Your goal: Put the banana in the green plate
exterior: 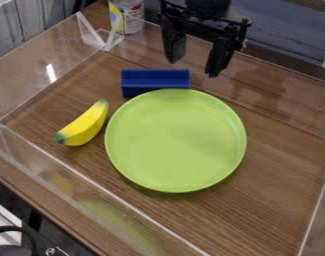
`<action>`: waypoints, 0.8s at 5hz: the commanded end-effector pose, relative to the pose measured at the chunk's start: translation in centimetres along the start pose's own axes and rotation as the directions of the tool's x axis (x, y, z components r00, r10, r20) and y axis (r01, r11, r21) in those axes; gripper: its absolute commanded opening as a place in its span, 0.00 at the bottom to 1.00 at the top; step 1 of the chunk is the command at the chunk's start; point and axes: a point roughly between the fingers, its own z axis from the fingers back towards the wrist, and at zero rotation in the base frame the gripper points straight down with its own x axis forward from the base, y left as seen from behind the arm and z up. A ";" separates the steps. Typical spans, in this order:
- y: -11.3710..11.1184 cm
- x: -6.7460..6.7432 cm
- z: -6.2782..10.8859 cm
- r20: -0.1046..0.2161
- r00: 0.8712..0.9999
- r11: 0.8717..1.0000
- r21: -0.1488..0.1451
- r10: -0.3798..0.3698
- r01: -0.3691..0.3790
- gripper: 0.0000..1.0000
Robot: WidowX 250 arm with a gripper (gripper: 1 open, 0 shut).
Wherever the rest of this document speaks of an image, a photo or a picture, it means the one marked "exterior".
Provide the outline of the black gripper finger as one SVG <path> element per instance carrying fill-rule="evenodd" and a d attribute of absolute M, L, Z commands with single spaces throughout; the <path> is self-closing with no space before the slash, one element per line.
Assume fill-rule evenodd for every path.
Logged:
<path fill-rule="evenodd" d="M 235 47 L 237 42 L 231 37 L 218 37 L 214 40 L 205 67 L 205 73 L 210 78 L 215 78 L 221 71 L 227 68 Z"/>
<path fill-rule="evenodd" d="M 166 59 L 174 64 L 186 50 L 186 34 L 179 21 L 167 16 L 162 17 L 162 42 Z"/>

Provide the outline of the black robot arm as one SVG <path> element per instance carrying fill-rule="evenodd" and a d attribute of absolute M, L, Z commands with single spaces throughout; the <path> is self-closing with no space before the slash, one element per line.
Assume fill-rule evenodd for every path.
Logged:
<path fill-rule="evenodd" d="M 164 57 L 171 64 L 184 56 L 188 34 L 202 34 L 211 42 L 205 73 L 215 78 L 229 66 L 235 52 L 246 46 L 249 17 L 231 7 L 231 0 L 160 0 L 160 29 Z"/>

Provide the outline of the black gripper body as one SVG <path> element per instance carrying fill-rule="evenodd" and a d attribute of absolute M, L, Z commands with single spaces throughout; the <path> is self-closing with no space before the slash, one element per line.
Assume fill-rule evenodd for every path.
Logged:
<path fill-rule="evenodd" d="M 182 23 L 184 34 L 205 33 L 239 41 L 251 26 L 250 18 L 238 13 L 231 0 L 160 0 L 160 22 L 163 16 Z"/>

